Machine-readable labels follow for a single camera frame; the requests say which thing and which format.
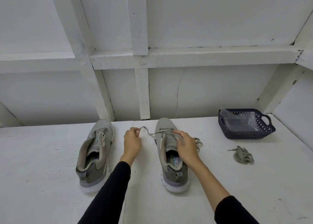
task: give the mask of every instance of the white shoe sole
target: white shoe sole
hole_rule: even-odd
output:
[[[111,139],[111,143],[110,145],[113,143],[114,141],[114,138],[115,138],[115,131],[114,131],[114,127],[113,125],[111,124],[112,126],[112,131],[113,131],[113,136],[112,136],[112,139]],[[99,183],[97,183],[96,185],[94,186],[91,186],[91,187],[82,187],[80,186],[80,190],[85,193],[85,194],[92,194],[92,193],[95,193],[95,192],[98,192],[102,186],[106,183],[106,181],[108,180],[110,174],[111,174],[111,171],[110,171],[110,167],[108,166],[108,159],[106,160],[105,162],[105,166],[106,166],[106,175],[105,177],[103,178],[103,180],[101,180]]]
[[[189,188],[190,181],[189,181],[189,177],[188,177],[188,181],[186,184],[184,184],[183,186],[180,186],[180,187],[173,187],[173,186],[170,186],[167,182],[165,182],[164,179],[162,179],[162,184],[163,184],[164,188],[167,191],[169,191],[170,193],[183,193],[183,192],[187,191],[187,189]]]

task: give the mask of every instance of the shoe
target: shoe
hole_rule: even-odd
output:
[[[171,193],[182,193],[189,187],[188,167],[177,152],[177,139],[183,139],[173,130],[177,130],[174,123],[161,118],[156,126],[155,139],[163,170],[162,184]]]
[[[107,156],[114,139],[110,121],[101,119],[92,127],[88,139],[80,148],[76,174],[84,193],[94,193],[101,189],[109,175]]]

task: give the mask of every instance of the basket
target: basket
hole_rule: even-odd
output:
[[[218,111],[218,123],[221,126],[221,129],[228,139],[261,139],[264,138],[271,133],[276,131],[276,128],[272,125],[271,118],[266,115],[262,114],[257,109],[227,109],[228,111],[232,112],[235,115],[238,115],[243,112],[255,112],[256,122],[258,123],[260,131],[231,131],[224,122],[223,116],[221,115],[220,111]],[[267,125],[262,120],[262,117],[266,117],[269,121]]]

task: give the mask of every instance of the clear plastic bag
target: clear plastic bag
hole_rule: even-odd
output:
[[[255,112],[244,112],[238,115],[221,108],[221,115],[231,131],[260,131],[255,119]]]

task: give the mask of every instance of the white tabletop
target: white tabletop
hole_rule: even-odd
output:
[[[217,117],[173,119],[177,128],[203,142],[200,157],[260,223],[313,222],[313,153],[272,115],[276,132],[260,140],[228,140]],[[114,122],[111,169],[123,153],[130,127],[157,121]],[[77,223],[92,201],[75,173],[77,155],[93,123],[0,129],[1,223]],[[143,130],[143,148],[131,168],[123,223],[214,223],[201,185],[189,171],[190,189],[168,193],[155,142]],[[228,152],[239,145],[255,164],[243,165]]]

